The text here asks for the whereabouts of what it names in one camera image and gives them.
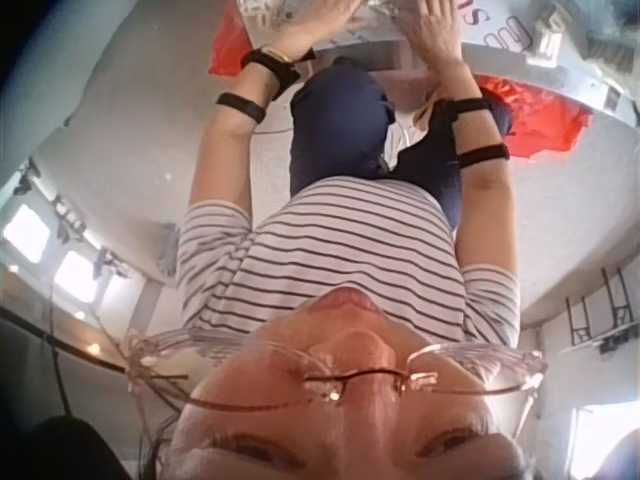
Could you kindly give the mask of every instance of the striped sleeve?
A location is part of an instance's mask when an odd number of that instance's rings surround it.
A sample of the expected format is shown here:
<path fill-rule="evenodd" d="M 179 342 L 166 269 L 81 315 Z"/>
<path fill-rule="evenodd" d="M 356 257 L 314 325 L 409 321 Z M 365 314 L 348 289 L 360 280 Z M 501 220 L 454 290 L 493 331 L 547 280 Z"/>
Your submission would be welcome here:
<path fill-rule="evenodd" d="M 520 336 L 520 286 L 516 277 L 493 265 L 470 265 L 462 270 L 462 277 L 467 292 L 467 340 L 515 348 Z"/>
<path fill-rule="evenodd" d="M 244 252 L 251 234 L 247 215 L 235 205 L 208 201 L 193 205 L 180 230 L 178 288 L 184 294 L 182 317 L 197 320 L 211 290 L 225 282 L 225 267 Z"/>

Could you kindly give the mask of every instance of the eyeglasses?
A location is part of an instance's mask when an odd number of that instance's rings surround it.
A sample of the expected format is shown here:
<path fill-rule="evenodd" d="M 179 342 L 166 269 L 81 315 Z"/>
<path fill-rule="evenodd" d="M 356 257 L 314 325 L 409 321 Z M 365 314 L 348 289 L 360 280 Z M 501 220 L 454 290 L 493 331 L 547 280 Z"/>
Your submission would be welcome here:
<path fill-rule="evenodd" d="M 317 402 L 339 407 L 350 382 L 369 375 L 388 376 L 399 397 L 494 397 L 524 392 L 526 402 L 516 437 L 547 368 L 539 352 L 459 343 L 423 348 L 408 357 L 403 370 L 336 372 L 316 357 L 277 343 L 204 329 L 132 337 L 128 361 L 131 385 L 135 389 L 146 385 L 176 411 L 176 401 L 233 413 Z M 199 385 L 207 379 L 215 379 L 215 388 L 204 388 L 204 394 Z"/>

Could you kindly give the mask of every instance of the floor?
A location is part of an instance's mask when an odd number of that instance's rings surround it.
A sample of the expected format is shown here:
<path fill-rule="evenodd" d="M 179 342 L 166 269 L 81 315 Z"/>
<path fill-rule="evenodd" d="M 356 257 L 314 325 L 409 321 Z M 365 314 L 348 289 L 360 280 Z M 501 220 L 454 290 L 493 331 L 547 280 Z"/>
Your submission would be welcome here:
<path fill-rule="evenodd" d="M 36 152 L 45 178 L 96 236 L 157 278 L 169 225 L 186 208 L 199 137 L 227 83 L 207 73 L 223 6 L 141 0 L 96 66 L 70 125 Z M 252 144 L 257 221 L 288 198 L 287 98 L 270 108 Z M 553 318 L 565 297 L 595 290 L 599 269 L 637 248 L 638 153 L 638 132 L 596 115 L 570 154 L 514 160 L 525 324 Z"/>

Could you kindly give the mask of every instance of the hand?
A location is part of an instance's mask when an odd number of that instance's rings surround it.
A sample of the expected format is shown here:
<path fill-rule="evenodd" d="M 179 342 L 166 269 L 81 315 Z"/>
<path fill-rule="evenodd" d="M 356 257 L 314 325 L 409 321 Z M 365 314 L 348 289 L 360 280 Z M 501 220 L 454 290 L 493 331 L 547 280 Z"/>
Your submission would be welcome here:
<path fill-rule="evenodd" d="M 344 30 L 360 7 L 360 0 L 311 0 L 306 11 L 280 32 L 271 45 L 293 60 L 311 49 L 314 43 Z"/>
<path fill-rule="evenodd" d="M 436 72 L 463 63 L 456 2 L 413 1 L 417 9 L 400 7 L 396 22 L 415 52 Z"/>

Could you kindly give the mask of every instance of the red cloth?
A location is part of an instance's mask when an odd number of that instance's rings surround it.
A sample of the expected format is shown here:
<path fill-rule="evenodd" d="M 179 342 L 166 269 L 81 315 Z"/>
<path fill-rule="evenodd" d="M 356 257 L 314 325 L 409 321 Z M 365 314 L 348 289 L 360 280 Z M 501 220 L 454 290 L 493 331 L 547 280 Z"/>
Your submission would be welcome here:
<path fill-rule="evenodd" d="M 209 73 L 211 75 L 238 75 L 242 70 L 240 60 L 252 48 L 236 1 L 227 0 L 220 28 L 213 39 L 213 54 Z"/>
<path fill-rule="evenodd" d="M 516 157 L 552 150 L 568 152 L 591 123 L 591 111 L 561 95 L 494 77 L 477 77 L 481 87 L 500 95 L 513 110 L 513 131 L 505 143 Z"/>

